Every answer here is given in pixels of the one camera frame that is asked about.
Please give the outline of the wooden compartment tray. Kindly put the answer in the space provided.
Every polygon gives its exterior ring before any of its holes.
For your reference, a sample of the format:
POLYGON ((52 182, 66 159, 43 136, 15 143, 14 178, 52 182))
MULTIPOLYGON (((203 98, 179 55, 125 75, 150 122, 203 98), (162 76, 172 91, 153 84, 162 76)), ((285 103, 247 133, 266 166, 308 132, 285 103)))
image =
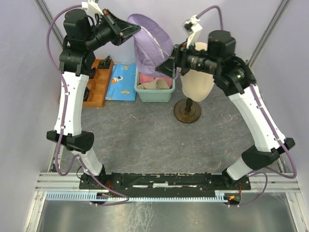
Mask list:
POLYGON ((94 78, 89 79, 86 87, 89 89, 87 101, 83 101, 83 107, 104 107, 105 97, 111 80, 112 69, 114 62, 111 63, 108 69, 99 69, 98 65, 103 59, 96 59, 92 68, 96 68, 94 78))

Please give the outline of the blue printed cloth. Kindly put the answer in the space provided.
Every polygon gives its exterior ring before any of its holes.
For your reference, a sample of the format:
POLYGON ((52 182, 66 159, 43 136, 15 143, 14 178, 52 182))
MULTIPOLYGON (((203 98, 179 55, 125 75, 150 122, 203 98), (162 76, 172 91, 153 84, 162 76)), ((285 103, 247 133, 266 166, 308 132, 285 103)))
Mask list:
POLYGON ((105 100, 129 102, 135 101, 135 76, 136 64, 114 65, 105 100))

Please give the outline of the cream mannequin head stand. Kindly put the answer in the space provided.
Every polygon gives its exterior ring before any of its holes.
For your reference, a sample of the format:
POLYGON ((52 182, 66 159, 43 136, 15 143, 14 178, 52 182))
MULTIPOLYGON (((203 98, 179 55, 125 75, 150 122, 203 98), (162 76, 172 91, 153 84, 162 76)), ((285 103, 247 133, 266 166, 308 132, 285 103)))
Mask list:
POLYGON ((213 76, 190 70, 181 76, 181 83, 186 99, 182 99, 174 105, 173 113, 179 122, 192 124, 198 121, 201 116, 201 107, 198 103, 210 94, 214 86, 213 76))

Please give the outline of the purple bucket hat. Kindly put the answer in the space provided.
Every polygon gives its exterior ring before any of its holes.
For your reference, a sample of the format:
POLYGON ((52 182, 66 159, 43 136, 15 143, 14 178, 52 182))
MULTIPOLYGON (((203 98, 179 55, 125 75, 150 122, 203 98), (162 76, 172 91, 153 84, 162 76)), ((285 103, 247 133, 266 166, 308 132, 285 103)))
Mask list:
POLYGON ((170 36, 158 23, 145 15, 131 14, 127 20, 141 27, 141 30, 133 35, 138 71, 149 77, 167 77, 155 68, 171 55, 173 42, 170 36))

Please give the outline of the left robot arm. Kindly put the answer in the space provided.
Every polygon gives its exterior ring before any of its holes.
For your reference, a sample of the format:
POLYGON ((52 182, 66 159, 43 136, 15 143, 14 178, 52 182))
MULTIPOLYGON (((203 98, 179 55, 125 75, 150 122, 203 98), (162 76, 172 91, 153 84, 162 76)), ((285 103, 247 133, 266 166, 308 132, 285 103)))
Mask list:
POLYGON ((96 59, 94 51, 107 43, 122 45, 141 27, 116 17, 108 9, 90 16, 81 5, 69 7, 58 15, 65 16, 66 31, 59 64, 55 65, 61 78, 61 95, 55 127, 47 132, 46 138, 56 143, 56 157, 61 146, 69 150, 84 173, 91 176, 90 183, 100 189, 107 183, 105 168, 93 149, 94 134, 81 126, 84 92, 96 59))

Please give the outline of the teal plastic basket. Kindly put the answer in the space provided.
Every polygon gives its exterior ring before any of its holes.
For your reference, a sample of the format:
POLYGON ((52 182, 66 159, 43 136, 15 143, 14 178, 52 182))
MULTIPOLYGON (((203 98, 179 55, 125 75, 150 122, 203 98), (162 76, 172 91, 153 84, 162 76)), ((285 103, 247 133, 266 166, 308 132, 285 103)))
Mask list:
POLYGON ((175 80, 170 78, 163 78, 159 77, 158 79, 165 80, 169 86, 171 86, 170 89, 161 89, 161 90, 147 90, 147 89, 137 89, 137 86, 140 84, 140 73, 138 70, 136 70, 135 75, 135 84, 134 89, 137 92, 140 100, 142 102, 169 102, 172 96, 172 93, 175 90, 175 80))

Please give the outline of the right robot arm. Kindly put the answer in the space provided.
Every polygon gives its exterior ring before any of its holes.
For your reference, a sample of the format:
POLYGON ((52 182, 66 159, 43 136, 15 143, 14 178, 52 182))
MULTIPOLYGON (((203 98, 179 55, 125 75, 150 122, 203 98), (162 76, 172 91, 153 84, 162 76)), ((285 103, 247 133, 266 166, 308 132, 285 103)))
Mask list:
POLYGON ((244 60, 235 54, 236 40, 225 30, 212 31, 208 36, 207 50, 196 50, 188 42, 176 44, 171 55, 156 71, 169 77, 190 70, 208 73, 214 83, 233 102, 242 115, 254 140, 254 145, 223 172, 222 185, 233 189, 243 176, 267 168, 281 154, 290 156, 295 145, 278 129, 259 93, 256 78, 244 60))

